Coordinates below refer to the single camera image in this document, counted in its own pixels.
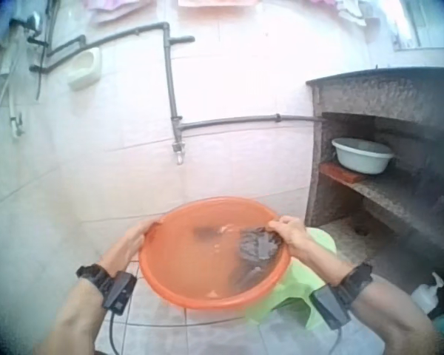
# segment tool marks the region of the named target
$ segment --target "hand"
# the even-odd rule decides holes
[[[125,235],[106,251],[98,264],[112,277],[117,274],[117,271],[126,270],[132,257],[142,247],[145,234],[156,223],[158,223],[156,220],[143,220],[128,229]]]
[[[138,250],[143,246],[145,234],[154,224],[158,224],[158,221],[142,220],[138,222],[136,226],[133,226],[125,232],[124,239],[127,240],[128,248],[130,249],[129,252],[132,257],[138,253]]]
[[[307,247],[313,239],[302,220],[296,217],[282,216],[279,220],[269,222],[268,226],[283,238],[293,257],[304,259]]]

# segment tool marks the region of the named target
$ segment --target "black wrist sensor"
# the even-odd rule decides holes
[[[371,282],[371,266],[362,263],[343,278],[338,286],[324,285],[309,295],[331,329],[338,329],[350,320],[349,309],[359,293]]]
[[[115,279],[111,278],[107,270],[97,264],[81,266],[78,277],[89,280],[104,296],[102,307],[121,316],[124,313],[133,289],[136,277],[128,272],[119,271]]]

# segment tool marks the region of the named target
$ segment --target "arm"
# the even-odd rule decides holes
[[[269,226],[288,244],[293,257],[310,267],[326,283],[338,285],[354,268],[317,244],[297,218],[284,216]],[[352,303],[358,319],[385,342],[385,354],[434,354],[439,337],[429,318],[409,295],[381,277],[374,276]]]
[[[125,271],[133,255],[144,241],[152,221],[141,222],[129,229],[98,262],[110,276]],[[39,354],[94,354],[94,341],[104,321],[103,296],[88,280],[80,279],[71,290],[66,303],[58,312],[50,334],[36,353]]]

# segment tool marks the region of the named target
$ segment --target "white soap dish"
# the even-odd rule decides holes
[[[75,56],[67,73],[67,83],[74,91],[86,88],[101,78],[102,54],[100,48],[91,48]]]

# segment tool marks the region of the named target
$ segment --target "white plastic basin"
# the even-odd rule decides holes
[[[363,174],[380,174],[394,157],[384,144],[356,138],[335,138],[332,145],[342,166]]]

